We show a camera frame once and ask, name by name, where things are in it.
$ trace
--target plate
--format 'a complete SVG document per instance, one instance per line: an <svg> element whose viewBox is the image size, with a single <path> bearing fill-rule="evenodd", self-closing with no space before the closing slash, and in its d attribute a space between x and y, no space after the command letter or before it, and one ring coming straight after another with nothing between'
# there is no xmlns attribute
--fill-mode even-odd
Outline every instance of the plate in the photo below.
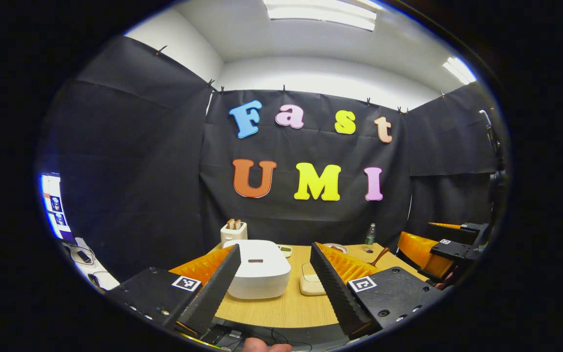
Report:
<svg viewBox="0 0 563 352"><path fill-rule="evenodd" d="M341 245L341 244L337 244L337 243L323 243L323 245L326 245L327 247L330 247L330 248L335 247L335 248L341 249L341 250L342 250L342 253L344 253L344 254L349 253L349 250L348 250L344 245Z"/></svg>

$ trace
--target spoon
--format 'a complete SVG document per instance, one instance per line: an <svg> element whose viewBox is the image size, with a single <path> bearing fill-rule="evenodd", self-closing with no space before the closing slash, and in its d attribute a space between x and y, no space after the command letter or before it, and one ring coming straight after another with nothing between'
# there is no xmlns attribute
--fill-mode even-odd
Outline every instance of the spoon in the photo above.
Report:
<svg viewBox="0 0 563 352"><path fill-rule="evenodd" d="M377 259L375 259L372 263L369 263L369 265L377 267L377 265L375 265L375 264L377 264L379 259L381 259L384 256L384 254L386 254L389 251L390 251L390 249L388 247L385 247L384 249L382 249L382 252L380 252L380 254L377 256Z"/></svg>

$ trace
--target screen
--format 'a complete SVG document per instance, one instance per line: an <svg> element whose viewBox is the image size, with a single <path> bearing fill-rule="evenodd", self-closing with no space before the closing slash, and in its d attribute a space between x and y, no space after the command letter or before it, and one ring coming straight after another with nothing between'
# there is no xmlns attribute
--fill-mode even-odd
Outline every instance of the screen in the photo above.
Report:
<svg viewBox="0 0 563 352"><path fill-rule="evenodd" d="M55 172L42 174L41 189L47 219L53 230L53 235L66 243L77 245L73 234L71 234L71 228L69 228L65 208L60 197L60 174Z"/></svg>

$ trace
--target finger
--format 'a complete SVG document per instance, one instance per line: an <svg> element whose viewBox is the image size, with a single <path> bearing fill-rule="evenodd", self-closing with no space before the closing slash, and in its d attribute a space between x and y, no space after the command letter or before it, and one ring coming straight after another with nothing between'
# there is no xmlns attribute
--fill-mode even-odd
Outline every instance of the finger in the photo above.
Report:
<svg viewBox="0 0 563 352"><path fill-rule="evenodd" d="M261 339L247 338L244 341L244 352L268 352L268 346Z"/></svg>
<svg viewBox="0 0 563 352"><path fill-rule="evenodd" d="M287 343L279 343L277 345L272 345L268 352L291 352L292 346Z"/></svg>

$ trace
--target wooden table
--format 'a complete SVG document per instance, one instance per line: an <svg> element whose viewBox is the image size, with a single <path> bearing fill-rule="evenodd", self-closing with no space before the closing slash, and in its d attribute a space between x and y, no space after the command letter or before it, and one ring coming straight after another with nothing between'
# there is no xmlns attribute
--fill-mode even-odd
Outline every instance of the wooden table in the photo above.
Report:
<svg viewBox="0 0 563 352"><path fill-rule="evenodd" d="M293 250L290 258L287 258L291 268L290 278L283 295L270 299L238 299L225 294L216 316L237 323L270 328L309 328L337 324L338 319L336 319L327 295L304 296L299 290L301 267L310 261L311 247L308 245L291 245L290 247ZM345 247L349 249L349 255L367 263L374 261L379 252L384 249L378 243L374 243L374 253L369 254L363 250L365 247L363 244L346 245ZM210 253L219 249L221 249L220 243L210 250ZM391 252L379 259L376 265L381 270L393 266L402 267L419 279L427 280L425 276L418 274L416 270Z"/></svg>

